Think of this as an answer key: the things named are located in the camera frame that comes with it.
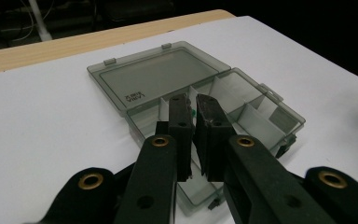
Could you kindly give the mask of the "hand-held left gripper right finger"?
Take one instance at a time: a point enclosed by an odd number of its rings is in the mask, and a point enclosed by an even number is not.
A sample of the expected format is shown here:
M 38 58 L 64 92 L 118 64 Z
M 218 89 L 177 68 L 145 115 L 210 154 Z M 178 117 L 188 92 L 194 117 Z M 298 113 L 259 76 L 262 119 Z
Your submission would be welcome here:
M 216 99 L 200 94 L 196 104 L 201 172 L 224 184 L 236 224 L 335 223 L 258 139 L 235 132 Z

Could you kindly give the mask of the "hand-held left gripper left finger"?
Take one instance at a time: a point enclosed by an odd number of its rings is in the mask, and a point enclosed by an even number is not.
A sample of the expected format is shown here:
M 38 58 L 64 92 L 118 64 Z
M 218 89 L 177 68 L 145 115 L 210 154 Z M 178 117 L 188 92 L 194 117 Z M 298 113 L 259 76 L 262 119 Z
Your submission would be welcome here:
M 144 140 L 114 224 L 174 224 L 176 187 L 191 176 L 193 121 L 184 94 L 169 100 L 169 119 Z

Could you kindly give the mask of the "grey transparent compartment box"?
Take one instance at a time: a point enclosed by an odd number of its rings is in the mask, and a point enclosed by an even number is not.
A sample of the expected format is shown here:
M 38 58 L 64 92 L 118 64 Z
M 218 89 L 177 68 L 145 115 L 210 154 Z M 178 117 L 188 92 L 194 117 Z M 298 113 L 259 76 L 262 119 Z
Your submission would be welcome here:
M 178 94 L 186 95 L 196 110 L 198 95 L 213 97 L 237 134 L 258 139 L 275 157 L 289 149 L 305 123 L 266 85 L 184 41 L 110 59 L 88 71 L 138 143 L 169 119 L 169 100 Z M 197 118 L 192 121 L 194 138 Z M 223 183 L 212 182 L 201 172 L 193 138 L 191 176 L 177 187 L 176 201 L 186 215 L 203 207 L 213 209 L 225 199 Z

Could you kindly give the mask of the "white board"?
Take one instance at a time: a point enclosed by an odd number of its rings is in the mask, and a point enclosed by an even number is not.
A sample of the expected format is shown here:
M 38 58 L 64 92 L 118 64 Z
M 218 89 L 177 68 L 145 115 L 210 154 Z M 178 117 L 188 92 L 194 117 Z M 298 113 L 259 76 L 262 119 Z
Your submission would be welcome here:
M 0 71 L 0 224 L 35 222 L 75 173 L 119 171 L 139 148 L 90 78 L 109 58 L 186 41 L 276 91 L 306 121 L 282 164 L 303 175 L 329 166 L 358 181 L 358 76 L 250 17 L 138 39 L 93 37 L 98 49 Z

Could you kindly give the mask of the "wooden table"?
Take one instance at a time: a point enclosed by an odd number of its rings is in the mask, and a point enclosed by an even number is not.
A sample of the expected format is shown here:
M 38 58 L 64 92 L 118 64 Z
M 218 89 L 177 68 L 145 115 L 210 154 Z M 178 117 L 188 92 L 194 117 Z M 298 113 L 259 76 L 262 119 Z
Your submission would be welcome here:
M 154 35 L 162 35 L 193 25 L 232 19 L 223 9 L 193 13 L 158 21 L 75 35 L 8 49 L 0 49 L 0 72 L 36 63 L 48 62 L 97 49 L 130 43 Z

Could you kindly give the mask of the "white desk leg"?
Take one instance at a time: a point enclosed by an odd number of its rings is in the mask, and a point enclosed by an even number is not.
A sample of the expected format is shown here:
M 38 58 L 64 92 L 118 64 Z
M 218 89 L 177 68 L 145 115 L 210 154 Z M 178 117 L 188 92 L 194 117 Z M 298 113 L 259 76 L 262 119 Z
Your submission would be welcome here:
M 52 39 L 51 34 L 49 33 L 47 26 L 42 18 L 42 14 L 40 8 L 36 2 L 36 0 L 28 0 L 31 10 L 34 14 L 34 18 L 36 20 L 36 27 L 39 34 L 39 37 L 42 42 L 50 41 Z

